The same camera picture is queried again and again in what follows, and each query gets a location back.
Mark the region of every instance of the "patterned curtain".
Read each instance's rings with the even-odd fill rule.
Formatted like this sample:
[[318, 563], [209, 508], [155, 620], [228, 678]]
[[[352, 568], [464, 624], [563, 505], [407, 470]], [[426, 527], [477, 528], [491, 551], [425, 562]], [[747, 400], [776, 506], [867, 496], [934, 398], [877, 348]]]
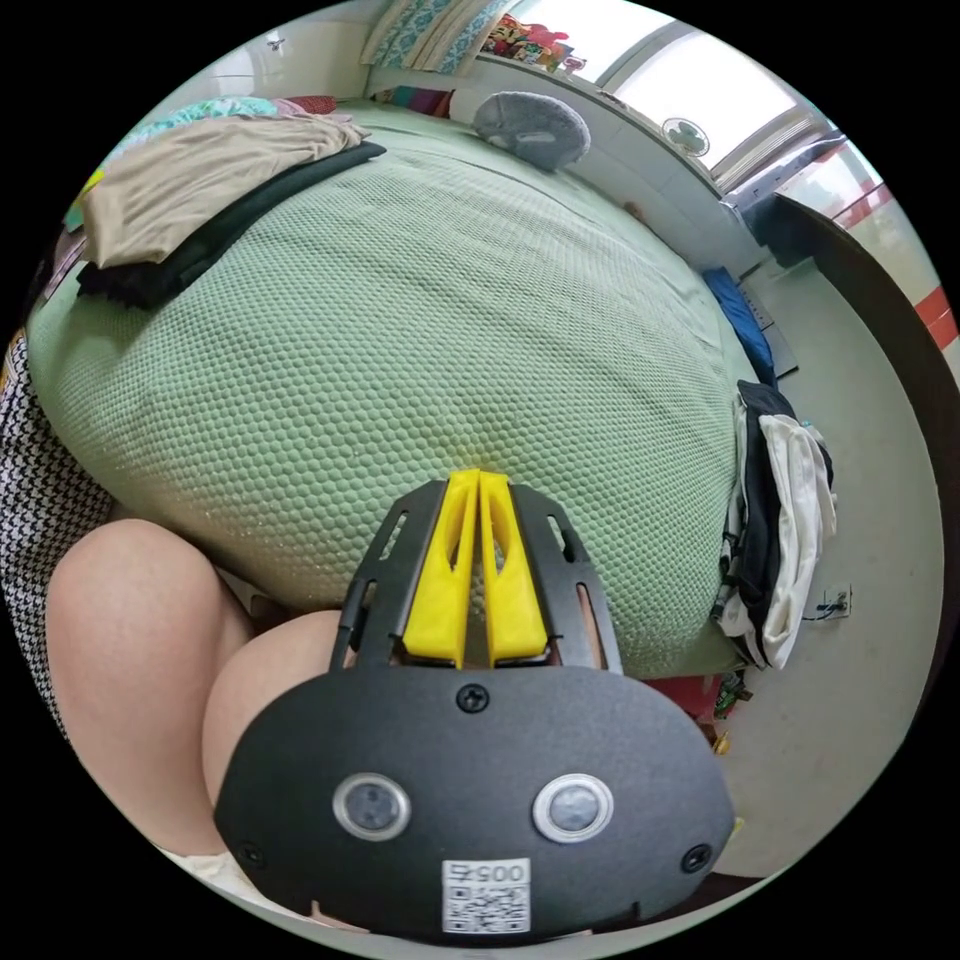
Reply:
[[455, 74], [468, 69], [514, 0], [394, 0], [360, 62]]

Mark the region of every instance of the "camera lens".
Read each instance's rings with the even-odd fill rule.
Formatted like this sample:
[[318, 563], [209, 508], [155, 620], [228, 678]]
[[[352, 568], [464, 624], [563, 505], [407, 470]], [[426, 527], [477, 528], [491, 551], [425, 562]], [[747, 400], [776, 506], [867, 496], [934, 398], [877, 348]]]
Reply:
[[347, 833], [361, 840], [392, 840], [410, 820], [410, 799], [387, 777], [359, 773], [337, 787], [333, 814]]
[[580, 843], [595, 837], [613, 816], [610, 788], [585, 773], [551, 780], [533, 804], [537, 830], [556, 843]]

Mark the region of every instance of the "pillow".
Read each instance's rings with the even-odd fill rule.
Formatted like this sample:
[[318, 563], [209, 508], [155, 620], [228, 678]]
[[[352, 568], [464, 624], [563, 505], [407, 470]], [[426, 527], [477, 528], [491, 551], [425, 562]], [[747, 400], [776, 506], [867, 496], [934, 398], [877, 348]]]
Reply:
[[431, 117], [450, 116], [452, 90], [426, 90], [421, 87], [391, 87], [380, 90], [370, 99], [377, 103], [390, 103], [395, 107], [406, 107], [415, 113], [425, 113]]
[[495, 93], [480, 104], [473, 129], [487, 143], [541, 170], [575, 163], [590, 149], [590, 129], [583, 117], [540, 93]]
[[337, 109], [335, 97], [284, 97], [283, 100], [276, 100], [275, 103], [290, 104], [300, 113], [333, 113]]
[[307, 112], [299, 103], [294, 103], [292, 100], [280, 99], [271, 100], [270, 102], [277, 108], [277, 115], [281, 117], [295, 116], [296, 114]]

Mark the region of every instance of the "textured green blanket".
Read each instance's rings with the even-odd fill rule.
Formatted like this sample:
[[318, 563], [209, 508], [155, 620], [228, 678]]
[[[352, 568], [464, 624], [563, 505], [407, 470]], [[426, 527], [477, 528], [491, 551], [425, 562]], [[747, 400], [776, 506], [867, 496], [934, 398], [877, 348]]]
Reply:
[[567, 509], [627, 671], [731, 666], [707, 625], [749, 363], [703, 282], [566, 174], [357, 107], [387, 154], [286, 200], [153, 313], [65, 282], [28, 328], [80, 464], [298, 609], [400, 494], [503, 471]]

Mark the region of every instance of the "beige cloth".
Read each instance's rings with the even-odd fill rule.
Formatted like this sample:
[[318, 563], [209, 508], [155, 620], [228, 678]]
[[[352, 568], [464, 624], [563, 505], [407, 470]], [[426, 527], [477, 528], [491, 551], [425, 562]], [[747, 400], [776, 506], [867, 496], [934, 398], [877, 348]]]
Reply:
[[313, 114], [216, 117], [174, 127], [118, 157], [84, 195], [84, 259], [98, 267], [162, 263], [254, 188], [368, 136], [355, 124]]
[[240, 865], [234, 860], [230, 853], [214, 854], [210, 856], [192, 856], [181, 857], [175, 853], [170, 853], [162, 847], [157, 849], [169, 857], [177, 866], [186, 870], [187, 873], [198, 877], [200, 880], [208, 883], [216, 890], [223, 890], [234, 897], [246, 900], [248, 903], [255, 904], [258, 907], [265, 907], [274, 913], [279, 913], [284, 917], [295, 917], [297, 920], [308, 920], [319, 924], [321, 927], [337, 927], [340, 930], [352, 930], [355, 933], [366, 933], [359, 927], [353, 927], [349, 923], [342, 923], [334, 920], [332, 917], [325, 917], [320, 913], [316, 903], [313, 905], [313, 912], [309, 919], [281, 907], [280, 904], [268, 900], [260, 891], [250, 882]]

